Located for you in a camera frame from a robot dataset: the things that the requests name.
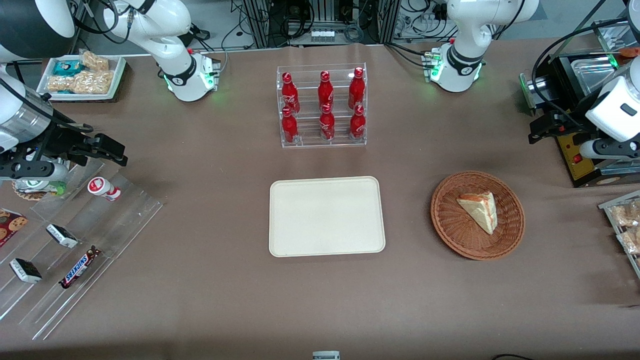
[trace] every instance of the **green indicator light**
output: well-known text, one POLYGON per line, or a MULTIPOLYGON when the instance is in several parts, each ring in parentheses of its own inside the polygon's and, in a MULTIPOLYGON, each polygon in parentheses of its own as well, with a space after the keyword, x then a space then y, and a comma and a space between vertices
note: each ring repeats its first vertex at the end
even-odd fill
POLYGON ((618 61, 616 60, 615 57, 613 57, 612 54, 608 54, 607 57, 609 58, 609 63, 611 64, 611 66, 613 66, 615 69, 617 69, 618 67, 620 67, 618 65, 618 61))

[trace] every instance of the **wicker basket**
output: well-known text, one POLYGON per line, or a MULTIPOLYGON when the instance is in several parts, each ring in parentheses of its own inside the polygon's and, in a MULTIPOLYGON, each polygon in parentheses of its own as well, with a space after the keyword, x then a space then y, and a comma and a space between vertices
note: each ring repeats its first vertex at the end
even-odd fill
POLYGON ((431 197, 431 219, 442 240, 458 254, 475 260, 499 259, 512 252, 524 234, 524 211, 518 197, 495 176, 465 171, 444 179, 431 197), (458 204, 464 193, 492 192, 498 215, 487 234, 458 204))

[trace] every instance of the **red bottle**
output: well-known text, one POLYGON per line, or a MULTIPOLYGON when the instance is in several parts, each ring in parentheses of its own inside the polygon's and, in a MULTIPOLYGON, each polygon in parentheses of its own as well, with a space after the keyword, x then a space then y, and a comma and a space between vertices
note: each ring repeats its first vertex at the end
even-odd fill
POLYGON ((320 115, 320 136, 323 140, 333 140, 335 136, 335 117, 331 111, 333 106, 326 103, 322 105, 322 114, 320 115))
POLYGON ((349 137, 354 142, 359 142, 364 136, 366 129, 366 119, 364 118, 364 107, 362 105, 356 105, 354 114, 351 117, 351 125, 349 127, 349 137))
POLYGON ((329 103, 333 106, 333 85, 329 81, 329 72, 324 70, 320 73, 320 86, 318 87, 318 106, 329 103))
POLYGON ((284 131, 284 140, 288 143, 296 143, 300 140, 298 135, 298 122, 291 115, 291 109, 285 107, 282 109, 282 131, 284 131))
POLYGON ((298 88, 291 81, 291 73, 282 74, 282 99, 285 106, 290 107, 296 114, 300 112, 300 100, 298 99, 298 88))
POLYGON ((361 67, 357 67, 353 71, 353 80, 351 80, 351 84, 349 85, 349 109, 353 109, 357 104, 362 105, 365 88, 364 79, 362 78, 363 74, 364 69, 361 67))

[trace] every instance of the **acrylic bottle rack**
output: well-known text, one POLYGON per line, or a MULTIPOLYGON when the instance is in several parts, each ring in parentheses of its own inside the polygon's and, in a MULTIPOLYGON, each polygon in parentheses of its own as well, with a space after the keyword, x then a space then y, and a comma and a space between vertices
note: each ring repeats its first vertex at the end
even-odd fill
MULTIPOLYGON (((97 163, 100 170, 103 164, 97 163)), ((118 200, 110 202, 92 195, 85 190, 86 185, 99 171, 83 167, 78 171, 82 172, 75 180, 79 191, 66 198, 42 199, 30 214, 25 214, 29 223, 9 240, 12 247, 0 249, 0 319, 11 314, 34 340, 51 334, 162 207, 120 174, 99 174, 121 189, 118 200), (67 229, 79 243, 72 249, 60 245, 45 230, 51 223, 67 229), (92 245, 102 253, 71 287, 63 289, 58 282, 92 245), (30 284, 18 279, 9 266, 13 258, 32 262, 42 280, 30 284)))
MULTIPOLYGON (((349 108, 349 85, 353 79, 356 67, 364 69, 363 79, 367 84, 366 63, 331 64, 331 65, 300 65, 279 66, 276 74, 276 96, 278 100, 278 123, 280 126, 280 142, 284 148, 301 147, 333 147, 333 146, 364 146, 367 144, 367 130, 362 139, 354 142, 349 137, 349 125, 353 110, 349 108), (333 85, 333 116, 335 117, 335 137, 333 140, 323 140, 320 136, 320 109, 317 89, 320 85, 320 72, 327 70, 333 85), (291 73, 293 83, 298 88, 300 98, 300 112, 294 114, 298 121, 298 143, 287 143, 282 129, 282 74, 291 73)), ((367 112, 367 91, 365 87, 363 106, 364 116, 369 121, 367 112)))

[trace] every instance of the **table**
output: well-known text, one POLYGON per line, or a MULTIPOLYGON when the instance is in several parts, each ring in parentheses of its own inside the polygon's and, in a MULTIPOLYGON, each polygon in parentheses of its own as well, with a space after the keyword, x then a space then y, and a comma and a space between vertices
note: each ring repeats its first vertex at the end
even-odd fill
MULTIPOLYGON (((518 74, 549 42, 496 42, 462 94, 382 46, 232 53, 219 91, 195 103, 166 90, 152 58, 128 58, 119 103, 56 107, 126 144, 122 174, 164 208, 50 339, 0 322, 0 350, 14 352, 0 357, 637 358, 638 281, 596 207, 637 187, 573 189, 555 143, 527 143, 518 74), (362 61, 367 146, 281 149, 276 67, 362 61), (462 170, 501 178, 522 201, 527 228, 508 257, 467 260, 436 235, 431 193, 462 170), (384 251, 269 253, 271 183, 365 175, 380 182, 384 251)), ((30 205, 10 194, 4 185, 4 207, 30 205)))

